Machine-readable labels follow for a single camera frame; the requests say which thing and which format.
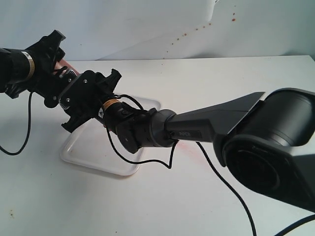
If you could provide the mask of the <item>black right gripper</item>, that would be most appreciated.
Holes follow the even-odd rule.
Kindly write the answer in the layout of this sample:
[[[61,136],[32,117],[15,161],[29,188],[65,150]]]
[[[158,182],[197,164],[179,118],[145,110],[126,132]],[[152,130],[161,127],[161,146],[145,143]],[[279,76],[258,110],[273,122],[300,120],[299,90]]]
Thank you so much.
[[[107,100],[114,97],[114,89],[122,77],[119,71],[115,69],[112,69],[107,77],[100,72],[95,73],[95,94],[88,101],[64,110],[69,115],[69,120],[63,123],[62,127],[70,133],[92,118],[103,118],[103,115],[99,114],[99,110]]]

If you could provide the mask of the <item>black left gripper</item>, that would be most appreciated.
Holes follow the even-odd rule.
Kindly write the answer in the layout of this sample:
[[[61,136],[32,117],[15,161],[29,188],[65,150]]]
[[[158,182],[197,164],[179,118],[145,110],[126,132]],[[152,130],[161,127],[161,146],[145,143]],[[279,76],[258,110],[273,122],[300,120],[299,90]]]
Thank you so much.
[[[56,62],[65,56],[60,48],[64,39],[61,32],[54,30],[26,49],[5,48],[4,93],[14,99],[28,90],[42,96],[46,107],[56,107],[68,82],[62,75],[67,67],[55,69]]]

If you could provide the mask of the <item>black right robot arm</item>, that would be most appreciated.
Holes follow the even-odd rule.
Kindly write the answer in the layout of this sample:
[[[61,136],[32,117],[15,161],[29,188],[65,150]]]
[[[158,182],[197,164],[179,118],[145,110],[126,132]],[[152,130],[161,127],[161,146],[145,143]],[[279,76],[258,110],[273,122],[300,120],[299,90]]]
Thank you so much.
[[[212,143],[223,167],[245,187],[309,211],[315,209],[315,94],[282,88],[254,92],[218,105],[177,114],[136,109],[114,94],[121,78],[93,71],[71,80],[59,95],[69,132],[92,118],[130,153],[168,148],[179,140]]]

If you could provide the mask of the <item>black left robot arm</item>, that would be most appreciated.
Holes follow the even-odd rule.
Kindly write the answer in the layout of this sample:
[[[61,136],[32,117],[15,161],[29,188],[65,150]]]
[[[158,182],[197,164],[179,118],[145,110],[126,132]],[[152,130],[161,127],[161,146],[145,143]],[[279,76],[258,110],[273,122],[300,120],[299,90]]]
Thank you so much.
[[[65,52],[60,43],[65,36],[58,30],[43,36],[26,49],[0,49],[0,91],[14,99],[28,90],[44,98],[54,108],[60,94],[77,76],[68,65],[60,65]]]

